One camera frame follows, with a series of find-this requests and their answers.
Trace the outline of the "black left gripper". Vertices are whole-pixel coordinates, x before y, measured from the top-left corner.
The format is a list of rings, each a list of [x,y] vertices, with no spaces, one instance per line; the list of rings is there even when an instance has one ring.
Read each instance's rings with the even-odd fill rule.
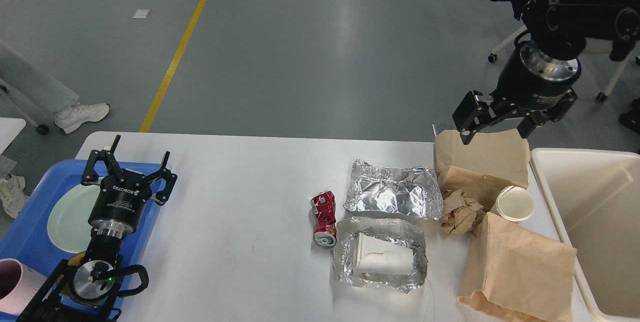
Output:
[[[169,167],[170,152],[165,151],[158,170],[144,175],[123,171],[115,158],[121,135],[115,135],[110,149],[93,149],[87,158],[80,184],[100,186],[100,192],[87,222],[94,229],[107,229],[115,223],[121,235],[135,233],[142,221],[146,201],[162,207],[169,201],[178,175]],[[100,178],[96,163],[105,165],[107,175]]]

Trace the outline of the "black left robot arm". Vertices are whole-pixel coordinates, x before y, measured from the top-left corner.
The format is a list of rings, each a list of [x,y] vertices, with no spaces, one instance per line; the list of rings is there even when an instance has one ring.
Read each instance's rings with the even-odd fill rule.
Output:
[[[151,202],[164,206],[178,176],[166,151],[158,170],[149,174],[121,167],[115,150],[93,149],[80,177],[82,186],[98,187],[86,218],[90,240],[78,266],[62,258],[18,315],[19,322],[116,322],[118,299],[135,296],[149,285],[146,268],[122,254],[128,236],[146,228]]]

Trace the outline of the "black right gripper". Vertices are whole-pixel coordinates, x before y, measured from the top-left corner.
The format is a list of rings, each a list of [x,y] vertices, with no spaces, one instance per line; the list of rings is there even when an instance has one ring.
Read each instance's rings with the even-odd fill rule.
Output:
[[[578,58],[552,58],[534,41],[519,42],[500,73],[494,96],[469,91],[452,113],[462,144],[507,119],[523,118],[518,125],[523,139],[547,122],[560,121],[578,99],[572,87],[581,73]]]

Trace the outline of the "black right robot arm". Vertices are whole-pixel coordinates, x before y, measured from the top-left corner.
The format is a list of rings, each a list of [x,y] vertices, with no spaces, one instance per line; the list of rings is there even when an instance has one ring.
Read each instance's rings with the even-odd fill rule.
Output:
[[[622,62],[639,41],[639,0],[489,0],[510,3],[524,29],[494,91],[469,91],[453,112],[462,144],[506,119],[521,119],[527,138],[548,121],[561,120],[578,98],[578,57],[588,39],[610,41],[609,58]]]

